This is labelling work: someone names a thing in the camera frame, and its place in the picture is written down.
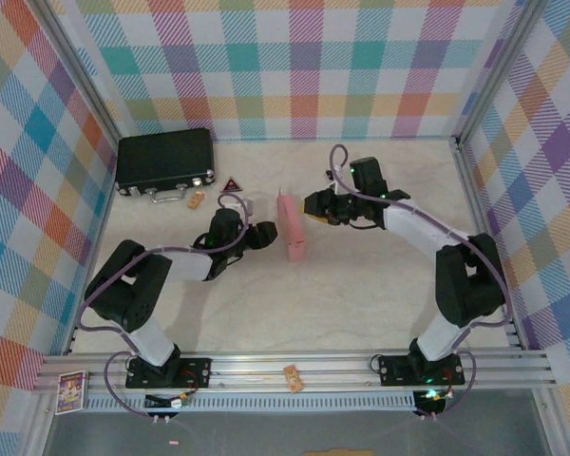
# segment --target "black briefcase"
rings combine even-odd
[[[213,143],[207,128],[134,136],[118,143],[116,188],[121,195],[147,194],[154,202],[181,200],[186,188],[215,180]],[[180,195],[157,197],[167,190],[180,190]]]

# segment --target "snack piece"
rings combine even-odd
[[[188,207],[190,209],[196,209],[197,207],[200,206],[200,204],[202,203],[202,201],[205,198],[205,192],[201,192],[201,191],[196,191],[194,192],[194,195],[192,196],[192,198],[188,201]]]
[[[300,392],[304,390],[304,385],[302,384],[302,379],[300,378],[297,369],[292,364],[283,369],[285,372],[285,378],[287,379],[287,384],[292,392]]]

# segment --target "mounting plate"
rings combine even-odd
[[[440,371],[433,377],[431,382],[418,380],[409,365],[407,356],[380,356],[378,358],[378,370],[380,371],[380,384],[383,387],[413,387],[435,385],[447,387],[450,384],[443,370],[451,373],[452,385],[464,385],[465,374],[459,356],[449,356],[440,366]]]
[[[168,382],[154,371],[150,370],[138,358],[129,362],[129,373],[126,376],[124,387],[130,390],[175,388],[195,388],[191,375],[178,375],[174,381]],[[211,376],[211,358],[180,358],[178,372],[191,371],[199,382],[199,389],[209,388]]]

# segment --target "briefcase handle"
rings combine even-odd
[[[175,188],[180,190],[180,195],[178,197],[156,198],[156,196],[160,193],[160,192],[156,191],[156,188],[148,188],[145,190],[145,193],[147,193],[150,196],[150,199],[152,200],[152,202],[156,202],[156,203],[183,200],[186,197],[186,184],[180,183],[180,184],[176,185]]]

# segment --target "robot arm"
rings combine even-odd
[[[351,172],[354,186],[360,193],[385,200],[400,200],[417,208],[405,192],[389,191],[375,158],[352,161]],[[496,279],[470,249],[409,210],[354,195],[336,195],[328,188],[308,196],[304,212],[332,225],[346,225],[358,218],[368,219],[377,227],[404,238],[433,261],[435,300],[439,312],[425,332],[412,341],[407,360],[419,382],[428,378],[432,380],[434,372],[453,356],[454,346],[468,335],[472,326],[504,304]],[[467,238],[478,247],[502,274],[498,251],[489,235],[470,236],[454,229],[451,232]]]
[[[172,274],[177,274],[178,280],[213,280],[230,264],[241,259],[246,250],[263,249],[276,239],[275,224],[265,221],[249,225],[242,241],[228,250],[210,255],[202,252],[232,243],[242,227],[237,211],[218,209],[211,220],[209,232],[195,241],[193,247],[196,252],[178,252],[173,259],[165,255],[150,255],[125,274],[127,280],[123,277],[116,280],[90,304],[97,315],[121,329],[135,344],[139,357],[131,364],[140,366],[144,372],[151,372],[153,386],[171,386],[181,370],[180,349],[169,340],[152,316],[170,270],[174,270]],[[143,252],[143,246],[133,240],[121,242],[91,280],[85,299]]]

